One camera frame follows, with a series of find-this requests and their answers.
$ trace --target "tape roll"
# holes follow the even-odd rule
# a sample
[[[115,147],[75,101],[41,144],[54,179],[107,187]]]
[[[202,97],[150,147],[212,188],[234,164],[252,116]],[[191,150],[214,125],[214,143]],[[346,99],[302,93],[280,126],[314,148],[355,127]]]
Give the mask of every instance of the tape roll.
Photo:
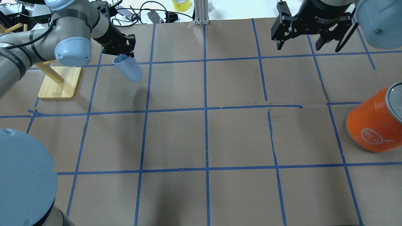
[[[187,11],[191,7],[190,0],[172,0],[172,2],[174,10],[177,12]]]

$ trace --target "white logo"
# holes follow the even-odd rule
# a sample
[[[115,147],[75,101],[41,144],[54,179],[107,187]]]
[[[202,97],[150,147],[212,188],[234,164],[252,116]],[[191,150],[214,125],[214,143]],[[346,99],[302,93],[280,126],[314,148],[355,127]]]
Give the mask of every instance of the white logo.
[[[372,129],[363,129],[361,131],[361,138],[369,144],[382,144],[394,142],[394,140],[384,140],[376,131]]]

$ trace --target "orange cylinder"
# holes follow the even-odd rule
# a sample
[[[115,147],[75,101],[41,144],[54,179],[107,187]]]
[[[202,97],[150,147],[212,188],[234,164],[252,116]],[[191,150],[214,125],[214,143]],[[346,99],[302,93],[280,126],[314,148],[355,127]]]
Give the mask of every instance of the orange cylinder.
[[[346,125],[353,140],[368,151],[387,152],[402,146],[402,82],[354,108]]]

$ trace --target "blue cup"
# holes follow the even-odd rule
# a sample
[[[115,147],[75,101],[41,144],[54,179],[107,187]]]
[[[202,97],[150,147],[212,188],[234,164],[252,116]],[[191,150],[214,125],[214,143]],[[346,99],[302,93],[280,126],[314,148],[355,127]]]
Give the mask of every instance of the blue cup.
[[[141,80],[142,72],[134,57],[120,54],[114,58],[113,64],[128,80],[132,82]]]

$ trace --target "metal post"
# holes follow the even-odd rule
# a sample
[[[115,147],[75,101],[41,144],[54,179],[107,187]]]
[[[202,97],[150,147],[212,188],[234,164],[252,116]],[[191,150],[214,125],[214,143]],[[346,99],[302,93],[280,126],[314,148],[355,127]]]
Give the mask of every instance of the metal post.
[[[208,0],[194,0],[195,24],[209,24]]]

